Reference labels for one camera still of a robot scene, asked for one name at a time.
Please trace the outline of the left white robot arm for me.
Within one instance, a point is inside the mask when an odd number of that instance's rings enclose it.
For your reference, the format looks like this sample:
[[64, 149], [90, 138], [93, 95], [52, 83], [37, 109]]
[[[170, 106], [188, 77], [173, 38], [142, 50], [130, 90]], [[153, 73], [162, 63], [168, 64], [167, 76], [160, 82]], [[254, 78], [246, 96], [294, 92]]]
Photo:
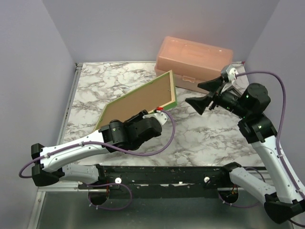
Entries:
[[35, 162], [31, 168], [32, 180], [36, 186], [45, 187], [75, 177], [94, 188], [102, 188], [106, 177], [96, 166], [73, 172], [72, 163], [99, 154], [135, 151], [144, 142], [160, 136], [167, 119], [163, 112], [149, 114], [143, 110], [124, 122], [112, 120], [93, 133], [65, 144], [49, 147], [33, 144], [31, 157]]

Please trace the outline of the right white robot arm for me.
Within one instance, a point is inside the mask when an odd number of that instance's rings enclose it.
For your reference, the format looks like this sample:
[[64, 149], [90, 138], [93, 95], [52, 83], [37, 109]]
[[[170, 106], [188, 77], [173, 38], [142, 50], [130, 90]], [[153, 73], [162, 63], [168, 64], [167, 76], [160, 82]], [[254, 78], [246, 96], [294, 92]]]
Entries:
[[186, 98], [186, 102], [200, 115], [206, 108], [216, 106], [231, 112], [240, 118], [238, 127], [252, 148], [257, 152], [268, 171], [273, 185], [268, 185], [251, 175], [238, 163], [224, 166], [225, 172], [219, 175], [220, 183], [225, 187], [238, 185], [254, 196], [269, 218], [282, 224], [305, 211], [305, 187], [299, 181], [281, 146], [276, 143], [278, 133], [264, 110], [271, 102], [268, 90], [259, 83], [251, 83], [241, 94], [226, 89], [221, 77], [198, 84], [208, 91], [204, 97]]

